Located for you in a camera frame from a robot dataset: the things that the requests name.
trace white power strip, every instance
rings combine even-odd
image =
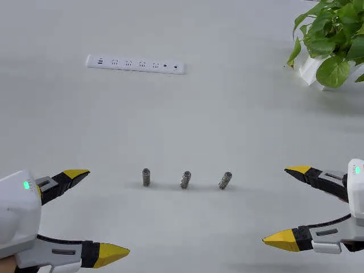
[[[89,55],[87,67],[131,71],[184,74],[184,64],[175,61],[146,60],[108,55]]]

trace potted plant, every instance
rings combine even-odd
[[[306,18],[313,21],[303,24]],[[308,84],[339,87],[364,63],[364,0],[321,0],[295,19],[293,39],[298,27],[303,38],[297,36],[287,64],[293,67],[303,42],[309,57],[299,70]]]

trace green led light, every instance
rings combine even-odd
[[[24,188],[25,189],[29,189],[30,188],[28,181],[24,181]]]

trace white table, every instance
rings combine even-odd
[[[40,233],[131,249],[98,273],[362,271],[363,253],[297,254],[261,241],[349,210],[286,166],[346,171],[351,158],[364,158],[364,85],[319,92],[283,67],[292,21],[310,5],[3,3],[0,175],[89,168],[44,207]],[[172,58],[188,73],[85,68],[89,53]],[[185,170],[192,180],[182,191]],[[220,191],[227,170],[233,179]]]

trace coil spring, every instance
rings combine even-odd
[[[182,189],[187,189],[188,182],[190,181],[190,179],[191,179],[191,173],[189,171],[185,171],[183,173],[181,184],[180,184]]]
[[[225,189],[232,177],[233,177],[233,174],[231,172],[225,172],[220,183],[218,183],[219,188]]]
[[[142,171],[142,176],[143,176],[143,186],[147,187],[150,184],[150,171],[149,169],[145,168]]]

